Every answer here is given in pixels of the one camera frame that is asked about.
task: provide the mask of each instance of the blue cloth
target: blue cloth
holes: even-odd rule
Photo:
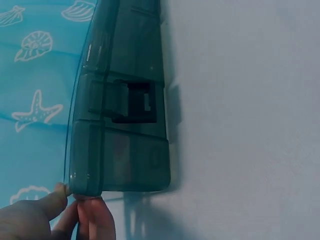
[[[96,0],[0,1],[0,207],[64,180],[68,119]]]

